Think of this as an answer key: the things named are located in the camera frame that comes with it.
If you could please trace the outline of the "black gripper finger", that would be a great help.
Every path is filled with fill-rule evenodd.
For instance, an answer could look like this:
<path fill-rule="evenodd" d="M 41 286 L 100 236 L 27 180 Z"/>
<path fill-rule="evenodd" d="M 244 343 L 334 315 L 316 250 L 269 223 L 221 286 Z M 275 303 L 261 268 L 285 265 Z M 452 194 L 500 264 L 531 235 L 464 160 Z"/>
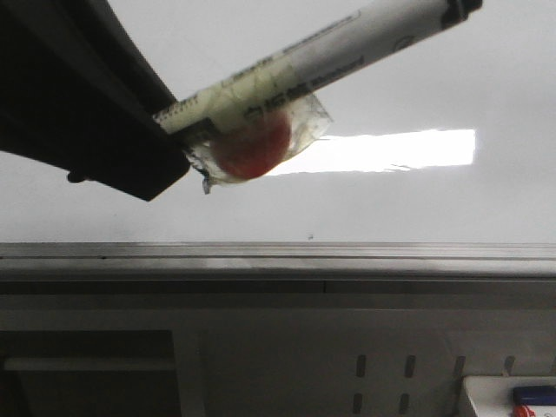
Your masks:
<path fill-rule="evenodd" d="M 189 171 L 174 100 L 108 2 L 2 2 L 2 151 L 151 201 Z"/>

